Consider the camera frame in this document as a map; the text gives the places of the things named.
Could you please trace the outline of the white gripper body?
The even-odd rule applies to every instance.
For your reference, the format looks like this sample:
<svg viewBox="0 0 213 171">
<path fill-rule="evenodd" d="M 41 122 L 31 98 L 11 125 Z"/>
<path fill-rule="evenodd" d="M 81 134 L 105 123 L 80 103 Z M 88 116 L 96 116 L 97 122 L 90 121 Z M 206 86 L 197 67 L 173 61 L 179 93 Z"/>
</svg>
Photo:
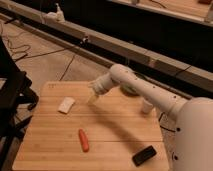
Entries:
<svg viewBox="0 0 213 171">
<path fill-rule="evenodd" d="M 112 80 L 108 74 L 98 77 L 89 84 L 96 95 L 104 95 L 112 88 Z"/>
</svg>

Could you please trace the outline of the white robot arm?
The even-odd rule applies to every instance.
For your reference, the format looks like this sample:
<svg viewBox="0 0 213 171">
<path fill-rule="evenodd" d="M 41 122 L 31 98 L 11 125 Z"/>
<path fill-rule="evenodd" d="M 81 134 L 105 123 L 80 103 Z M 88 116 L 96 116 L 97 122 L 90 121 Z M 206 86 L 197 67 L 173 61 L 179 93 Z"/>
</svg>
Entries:
<svg viewBox="0 0 213 171">
<path fill-rule="evenodd" d="M 173 171 L 213 171 L 213 99 L 186 99 L 139 78 L 121 64 L 112 65 L 90 87 L 100 96 L 122 84 L 176 122 Z"/>
</svg>

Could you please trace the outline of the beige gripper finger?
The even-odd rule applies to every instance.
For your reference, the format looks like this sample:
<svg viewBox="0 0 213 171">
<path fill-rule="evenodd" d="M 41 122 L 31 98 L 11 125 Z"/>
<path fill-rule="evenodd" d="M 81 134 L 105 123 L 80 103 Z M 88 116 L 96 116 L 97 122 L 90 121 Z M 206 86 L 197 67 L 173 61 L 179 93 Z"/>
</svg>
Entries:
<svg viewBox="0 0 213 171">
<path fill-rule="evenodd" d="M 94 103 L 95 101 L 97 101 L 98 98 L 99 98 L 99 95 L 98 95 L 98 94 L 92 94 L 92 95 L 89 97 L 87 103 L 88 103 L 88 104 L 92 104 L 92 103 Z"/>
</svg>

